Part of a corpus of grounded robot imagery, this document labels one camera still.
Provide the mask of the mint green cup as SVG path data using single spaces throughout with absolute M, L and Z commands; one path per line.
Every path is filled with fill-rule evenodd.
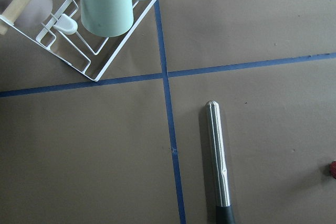
M 126 33 L 134 22 L 132 0 L 80 0 L 84 28 L 100 37 Z

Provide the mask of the steel muddler black tip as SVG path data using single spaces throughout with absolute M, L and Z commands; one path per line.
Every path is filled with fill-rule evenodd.
M 212 168 L 216 201 L 216 223 L 234 224 L 225 145 L 218 102 L 211 100 L 205 105 L 208 136 L 212 155 Z

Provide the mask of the red strawberry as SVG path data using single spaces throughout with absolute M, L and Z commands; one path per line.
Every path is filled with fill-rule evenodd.
M 332 161 L 329 165 L 329 174 L 336 179 L 336 161 Z

